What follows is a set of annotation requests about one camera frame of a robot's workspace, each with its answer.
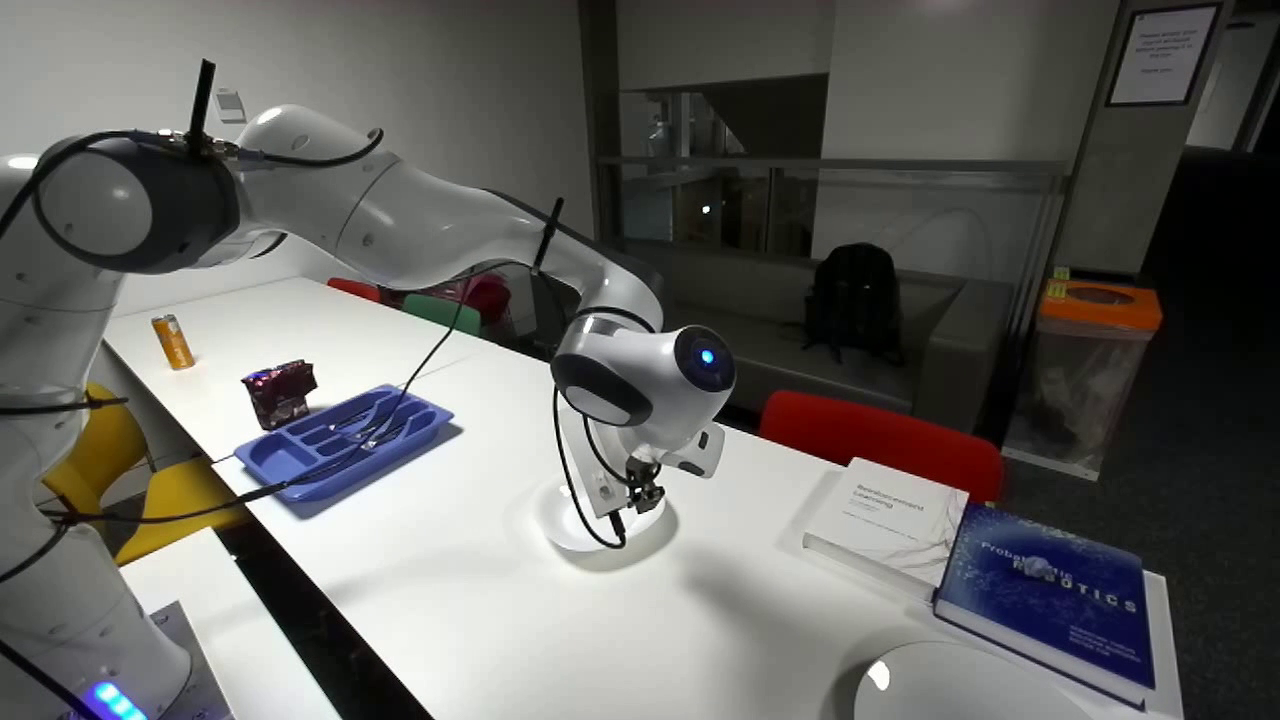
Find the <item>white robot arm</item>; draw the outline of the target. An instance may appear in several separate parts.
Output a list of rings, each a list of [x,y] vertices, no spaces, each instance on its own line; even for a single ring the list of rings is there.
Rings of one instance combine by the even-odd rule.
[[[159,716],[192,661],[136,604],[109,546],[47,518],[37,483],[87,419],[87,366],[128,274],[217,266],[301,236],[386,288],[524,263],[579,295],[557,399],[669,460],[711,424],[735,359],[674,328],[655,292],[545,211],[439,179],[320,110],[280,104],[240,137],[83,133],[6,174],[0,217],[0,709],[103,720],[103,691]]]

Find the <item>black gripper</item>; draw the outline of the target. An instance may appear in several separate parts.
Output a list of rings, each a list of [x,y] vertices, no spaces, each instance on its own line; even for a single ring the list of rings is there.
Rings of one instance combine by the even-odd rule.
[[[659,467],[643,460],[625,462],[625,488],[632,511],[654,511],[665,501]]]

